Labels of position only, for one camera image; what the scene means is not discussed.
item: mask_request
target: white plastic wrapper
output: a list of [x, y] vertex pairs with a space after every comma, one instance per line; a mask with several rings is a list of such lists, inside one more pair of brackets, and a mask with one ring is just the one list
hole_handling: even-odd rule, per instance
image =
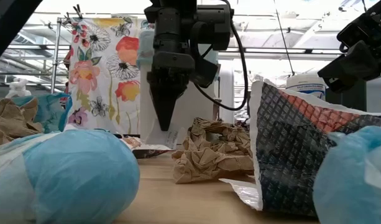
[[331, 132], [381, 126], [381, 114], [332, 105], [315, 96], [252, 85], [250, 138], [255, 185], [225, 180], [257, 210], [316, 216], [313, 184], [330, 147]]

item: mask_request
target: light blue plastic bag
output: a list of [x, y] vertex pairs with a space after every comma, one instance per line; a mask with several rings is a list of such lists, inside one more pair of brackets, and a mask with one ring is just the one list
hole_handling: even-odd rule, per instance
[[41, 123], [44, 128], [44, 133], [47, 134], [53, 131], [63, 131], [65, 129], [67, 114], [71, 104], [68, 104], [66, 110], [63, 109], [60, 105], [60, 98], [62, 97], [67, 97], [67, 102], [71, 101], [70, 95], [65, 93], [13, 97], [11, 100], [17, 106], [23, 106], [33, 98], [38, 99], [38, 110], [34, 122]]
[[322, 224], [381, 224], [381, 128], [330, 134], [330, 149], [314, 182]]
[[0, 223], [107, 224], [134, 200], [139, 167], [114, 135], [69, 130], [0, 146]]

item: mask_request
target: white container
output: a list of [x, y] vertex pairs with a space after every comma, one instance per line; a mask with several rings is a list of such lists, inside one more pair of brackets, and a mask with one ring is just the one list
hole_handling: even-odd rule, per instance
[[295, 75], [287, 78], [287, 90], [312, 94], [326, 100], [326, 84], [317, 75]]

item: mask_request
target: crumpled paper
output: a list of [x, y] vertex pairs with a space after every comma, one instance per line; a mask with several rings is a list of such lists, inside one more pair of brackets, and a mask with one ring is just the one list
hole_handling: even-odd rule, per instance
[[0, 100], [0, 145], [16, 138], [43, 132], [40, 123], [33, 123], [37, 114], [36, 98], [18, 107], [11, 99]]
[[183, 142], [172, 154], [176, 184], [213, 180], [254, 170], [250, 137], [240, 126], [196, 118]]

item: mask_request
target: wooden tabletop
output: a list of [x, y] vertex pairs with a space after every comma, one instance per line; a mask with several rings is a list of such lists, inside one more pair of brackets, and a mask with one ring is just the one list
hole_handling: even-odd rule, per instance
[[116, 224], [318, 223], [316, 219], [257, 212], [241, 202], [230, 184], [220, 181], [174, 184], [170, 154], [138, 163], [139, 191]]

